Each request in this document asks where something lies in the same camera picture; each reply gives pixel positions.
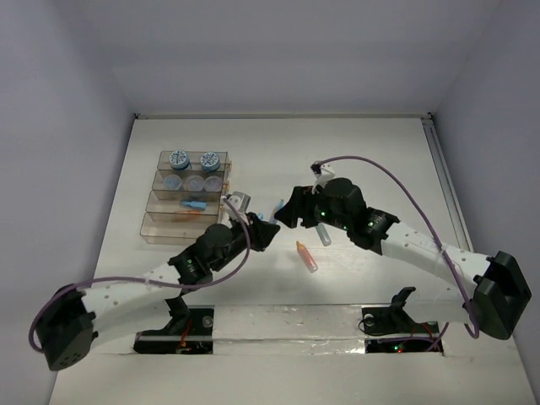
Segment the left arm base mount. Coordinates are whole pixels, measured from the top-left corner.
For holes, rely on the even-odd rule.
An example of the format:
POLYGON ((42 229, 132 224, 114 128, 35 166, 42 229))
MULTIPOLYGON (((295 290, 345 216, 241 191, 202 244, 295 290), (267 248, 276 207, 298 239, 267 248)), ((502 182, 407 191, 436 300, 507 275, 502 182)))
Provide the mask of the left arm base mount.
POLYGON ((159 330, 139 332, 133 351, 136 354, 212 354, 214 307, 189 307, 181 295, 165 303, 169 307, 169 321, 159 330))

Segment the blue clear highlighter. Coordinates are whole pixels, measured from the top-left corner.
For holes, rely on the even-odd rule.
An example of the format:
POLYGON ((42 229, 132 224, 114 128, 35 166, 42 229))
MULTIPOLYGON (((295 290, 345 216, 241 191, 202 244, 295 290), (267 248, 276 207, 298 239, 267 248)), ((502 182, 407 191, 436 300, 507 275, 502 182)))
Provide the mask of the blue clear highlighter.
POLYGON ((269 222, 271 224, 276 224, 277 220, 275 218, 275 214, 284 206, 284 200, 280 199, 278 203, 274 206, 272 212, 270 213, 269 222))

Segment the clear paperclip jar small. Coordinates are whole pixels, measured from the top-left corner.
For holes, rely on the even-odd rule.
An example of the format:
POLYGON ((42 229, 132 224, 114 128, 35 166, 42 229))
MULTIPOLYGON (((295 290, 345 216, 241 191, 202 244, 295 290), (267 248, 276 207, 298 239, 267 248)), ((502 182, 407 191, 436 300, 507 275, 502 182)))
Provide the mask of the clear paperclip jar small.
POLYGON ((203 188, 206 192, 221 192, 223 189, 223 180, 217 175, 208 176, 204 181, 203 188))

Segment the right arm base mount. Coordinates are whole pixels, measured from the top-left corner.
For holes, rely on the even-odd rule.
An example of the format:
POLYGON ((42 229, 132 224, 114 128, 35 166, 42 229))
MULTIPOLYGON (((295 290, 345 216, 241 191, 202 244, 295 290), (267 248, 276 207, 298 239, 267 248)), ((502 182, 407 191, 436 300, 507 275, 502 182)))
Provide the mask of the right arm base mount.
POLYGON ((415 322, 404 310, 408 297, 416 289, 405 287, 389 304, 363 307, 358 329, 365 335, 367 354, 407 354, 430 352, 443 354, 437 323, 415 322))

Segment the orange highlighter cap large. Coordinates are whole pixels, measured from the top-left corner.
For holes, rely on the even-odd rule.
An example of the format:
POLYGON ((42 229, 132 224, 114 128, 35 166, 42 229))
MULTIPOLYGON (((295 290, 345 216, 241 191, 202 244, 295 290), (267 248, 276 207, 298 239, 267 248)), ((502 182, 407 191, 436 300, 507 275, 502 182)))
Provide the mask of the orange highlighter cap large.
POLYGON ((193 222, 198 221, 202 214, 198 211, 177 212, 171 217, 172 222, 193 222))

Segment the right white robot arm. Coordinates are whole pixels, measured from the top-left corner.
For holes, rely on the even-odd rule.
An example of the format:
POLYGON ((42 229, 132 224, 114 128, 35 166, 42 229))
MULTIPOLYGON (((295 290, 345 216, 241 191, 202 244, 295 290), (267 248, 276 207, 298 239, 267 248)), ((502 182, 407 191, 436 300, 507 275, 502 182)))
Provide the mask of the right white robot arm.
POLYGON ((325 186, 297 186, 275 219, 293 229, 325 224, 345 231, 359 248, 416 267, 457 287, 461 299, 454 314, 436 308, 445 322, 475 323, 499 340, 513 334, 532 292, 517 260, 445 245, 411 228, 397 216, 372 208, 360 188, 346 178, 325 186))

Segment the blue highlighter with cap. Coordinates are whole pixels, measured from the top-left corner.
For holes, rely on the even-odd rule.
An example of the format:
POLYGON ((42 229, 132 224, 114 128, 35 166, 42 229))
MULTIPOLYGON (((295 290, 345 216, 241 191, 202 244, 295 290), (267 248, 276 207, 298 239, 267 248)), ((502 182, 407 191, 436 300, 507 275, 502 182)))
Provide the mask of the blue highlighter with cap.
POLYGON ((180 205, 184 208, 190 208, 192 210, 200 210, 204 211, 207 208, 207 204, 205 202, 200 201, 181 201, 180 205))

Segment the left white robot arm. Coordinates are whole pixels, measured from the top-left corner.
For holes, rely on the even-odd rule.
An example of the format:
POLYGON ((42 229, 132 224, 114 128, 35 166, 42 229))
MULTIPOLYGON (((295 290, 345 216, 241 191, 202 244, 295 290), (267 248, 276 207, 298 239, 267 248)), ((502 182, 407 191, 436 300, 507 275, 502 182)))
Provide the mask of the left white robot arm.
POLYGON ((216 284, 213 274, 237 257, 265 251, 280 231, 254 213, 212 224, 180 254, 139 277, 110 276, 61 287, 32 321, 29 341, 51 371, 65 370, 89 351, 118 338, 120 325, 131 325, 148 305, 163 306, 157 322, 177 333, 186 325, 182 296, 216 284))

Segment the green highlighter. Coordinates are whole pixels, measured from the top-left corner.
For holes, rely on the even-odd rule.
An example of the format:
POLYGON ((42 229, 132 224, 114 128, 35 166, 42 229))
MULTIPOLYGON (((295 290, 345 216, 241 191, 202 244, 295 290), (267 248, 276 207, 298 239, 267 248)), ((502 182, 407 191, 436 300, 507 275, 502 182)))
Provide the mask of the green highlighter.
POLYGON ((329 246, 332 244, 332 239, 330 235, 328 234, 327 228, 325 227, 324 224, 318 224, 316 226, 316 232, 320 238, 321 243, 324 246, 329 246))

